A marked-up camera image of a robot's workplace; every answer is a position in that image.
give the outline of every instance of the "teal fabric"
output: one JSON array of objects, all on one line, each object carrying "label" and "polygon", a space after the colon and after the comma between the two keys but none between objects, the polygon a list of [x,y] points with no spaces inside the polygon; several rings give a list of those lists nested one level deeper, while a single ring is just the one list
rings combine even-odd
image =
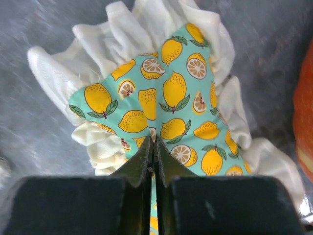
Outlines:
[{"label": "teal fabric", "polygon": [[[197,175],[246,175],[250,170],[217,108],[210,52],[200,31],[184,25],[157,53],[140,55],[105,81],[78,90],[70,109],[123,138],[127,159],[155,132]],[[152,217],[155,204],[154,186]]]}]

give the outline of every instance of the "lemon print fabric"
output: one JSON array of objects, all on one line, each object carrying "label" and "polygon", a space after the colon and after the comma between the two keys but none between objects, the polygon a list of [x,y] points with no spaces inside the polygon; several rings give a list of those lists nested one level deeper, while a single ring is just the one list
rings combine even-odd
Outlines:
[{"label": "lemon print fabric", "polygon": [[[197,175],[251,173],[218,107],[210,44],[192,23],[157,51],[126,61],[103,81],[75,92],[69,108],[99,131],[120,137],[126,159],[146,136],[153,142],[158,136],[173,158]],[[158,234],[156,203],[154,187],[151,234]]]}]

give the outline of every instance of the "white cloth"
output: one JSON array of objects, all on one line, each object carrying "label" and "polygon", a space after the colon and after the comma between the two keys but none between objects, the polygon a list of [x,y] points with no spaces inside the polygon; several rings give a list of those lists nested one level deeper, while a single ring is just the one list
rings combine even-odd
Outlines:
[{"label": "white cloth", "polygon": [[122,2],[106,8],[108,21],[76,25],[76,39],[65,52],[49,55],[42,48],[28,52],[31,70],[49,98],[77,128],[75,141],[87,147],[96,175],[114,172],[125,162],[120,138],[82,120],[69,110],[67,101],[78,89],[105,79],[115,68],[142,53],[155,52],[187,22],[199,27],[212,47],[219,108],[232,138],[256,175],[279,179],[299,208],[304,188],[294,162],[266,139],[251,140],[237,77],[226,79],[234,60],[231,38],[216,13],[200,10],[194,0],[136,0],[129,11]]}]

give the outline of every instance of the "pumpkin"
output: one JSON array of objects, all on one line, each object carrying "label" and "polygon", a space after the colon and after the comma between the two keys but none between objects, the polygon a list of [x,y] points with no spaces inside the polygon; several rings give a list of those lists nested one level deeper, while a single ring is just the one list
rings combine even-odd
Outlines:
[{"label": "pumpkin", "polygon": [[313,40],[301,66],[293,105],[293,132],[298,161],[313,182]]}]

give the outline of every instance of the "gray surface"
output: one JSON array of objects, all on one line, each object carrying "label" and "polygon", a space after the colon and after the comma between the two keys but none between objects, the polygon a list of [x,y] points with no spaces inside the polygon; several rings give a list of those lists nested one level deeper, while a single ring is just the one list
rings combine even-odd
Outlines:
[{"label": "gray surface", "polygon": [[[74,129],[37,84],[26,52],[42,46],[65,50],[78,23],[107,19],[112,0],[2,0],[0,8],[0,157],[12,177],[0,203],[25,175],[92,175],[86,148],[74,142]],[[131,8],[132,0],[124,1]],[[236,50],[232,73],[242,84],[252,135],[263,136],[295,160],[292,94],[300,63],[312,37],[311,0],[197,0],[220,13]],[[313,186],[303,177],[307,194]]]}]

